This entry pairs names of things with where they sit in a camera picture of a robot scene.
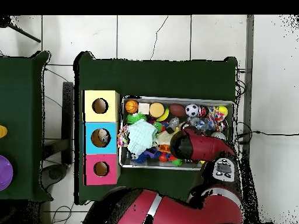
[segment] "yellow cube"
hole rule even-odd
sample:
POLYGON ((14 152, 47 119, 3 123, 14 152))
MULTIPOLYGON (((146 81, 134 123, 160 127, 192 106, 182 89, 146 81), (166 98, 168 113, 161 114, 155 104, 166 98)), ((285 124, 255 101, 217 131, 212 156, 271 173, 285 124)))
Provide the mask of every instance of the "yellow cube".
POLYGON ((84 90, 82 97, 85 122, 118 122, 119 94, 116 91, 84 90))

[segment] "white toy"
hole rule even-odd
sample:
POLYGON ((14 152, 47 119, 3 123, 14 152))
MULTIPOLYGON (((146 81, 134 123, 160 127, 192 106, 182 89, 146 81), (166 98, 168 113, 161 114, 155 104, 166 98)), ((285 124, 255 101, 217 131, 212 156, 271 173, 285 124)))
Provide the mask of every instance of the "white toy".
POLYGON ((186 114, 190 117, 195 117, 199 115, 199 107, 195 104, 190 104, 185 108, 186 114))

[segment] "dark green table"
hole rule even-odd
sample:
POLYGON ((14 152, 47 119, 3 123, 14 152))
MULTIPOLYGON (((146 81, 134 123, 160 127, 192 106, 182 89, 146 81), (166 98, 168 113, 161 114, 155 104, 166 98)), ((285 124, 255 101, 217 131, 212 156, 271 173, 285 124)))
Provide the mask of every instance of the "dark green table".
POLYGON ((115 90, 125 95, 235 101, 237 60, 129 61, 75 59, 75 202, 99 200, 116 186, 147 188, 186 200, 198 171, 121 168, 117 185, 83 185, 82 90, 115 90))
POLYGON ((48 52, 31 58, 0 57, 0 155, 13 167, 13 180, 0 191, 2 200, 51 200, 39 183, 42 150, 42 73, 48 52))

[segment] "plush toy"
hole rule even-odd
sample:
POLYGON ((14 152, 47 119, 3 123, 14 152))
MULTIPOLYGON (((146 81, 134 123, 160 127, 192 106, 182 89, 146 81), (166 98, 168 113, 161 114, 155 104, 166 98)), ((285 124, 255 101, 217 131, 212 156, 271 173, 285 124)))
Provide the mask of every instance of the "plush toy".
POLYGON ((140 120, 142 118, 145 121, 147 120, 147 116, 145 116, 142 113, 128 114, 128 116, 127 116, 127 122, 128 122, 128 124, 135 124, 138 120, 140 120))

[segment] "yellow object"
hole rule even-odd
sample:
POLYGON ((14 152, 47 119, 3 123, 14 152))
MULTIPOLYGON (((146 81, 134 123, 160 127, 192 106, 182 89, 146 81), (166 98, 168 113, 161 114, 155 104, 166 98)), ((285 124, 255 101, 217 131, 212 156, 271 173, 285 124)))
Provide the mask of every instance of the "yellow object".
POLYGON ((114 90, 84 90, 85 122, 118 122, 119 119, 119 94, 114 90), (104 113, 96 113, 93 108, 97 99, 103 99, 106 104, 104 113))
POLYGON ((138 103, 135 100, 128 100, 125 108, 128 113, 136 113, 138 110, 138 103))
POLYGON ((149 114, 154 118, 162 117, 164 114, 164 106, 161 103, 152 103, 149 108, 149 114))
POLYGON ((224 106, 216 107, 216 110, 219 111, 219 112, 221 112, 221 113, 223 113, 225 116, 227 116, 227 114, 228 114, 228 110, 224 106))
POLYGON ((157 119, 157 121, 161 122, 161 121, 166 120, 168 115, 169 115, 169 108, 167 107, 164 114, 161 117, 159 117, 159 119, 157 119))
POLYGON ((6 135, 7 135, 6 127, 0 125, 0 138, 3 138, 6 135))

